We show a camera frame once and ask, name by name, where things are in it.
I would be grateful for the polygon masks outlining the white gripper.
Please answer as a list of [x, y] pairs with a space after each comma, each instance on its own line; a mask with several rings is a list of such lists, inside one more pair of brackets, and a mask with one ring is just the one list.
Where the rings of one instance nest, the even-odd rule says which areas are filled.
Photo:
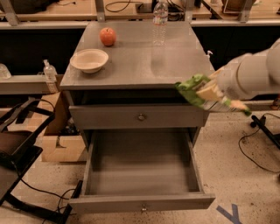
[[252, 53], [245, 53], [232, 59], [211, 73], [208, 76], [210, 81], [196, 94], [207, 101], [218, 102], [223, 98], [223, 94], [233, 100], [250, 100], [256, 96], [255, 65], [256, 58]]

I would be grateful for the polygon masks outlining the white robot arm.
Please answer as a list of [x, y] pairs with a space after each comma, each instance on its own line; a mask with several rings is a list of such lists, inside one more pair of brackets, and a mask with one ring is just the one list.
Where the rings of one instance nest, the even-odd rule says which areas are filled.
[[257, 95], [280, 92], [280, 38], [267, 50], [245, 53], [230, 60], [209, 76], [210, 81], [196, 92], [205, 100], [249, 100]]

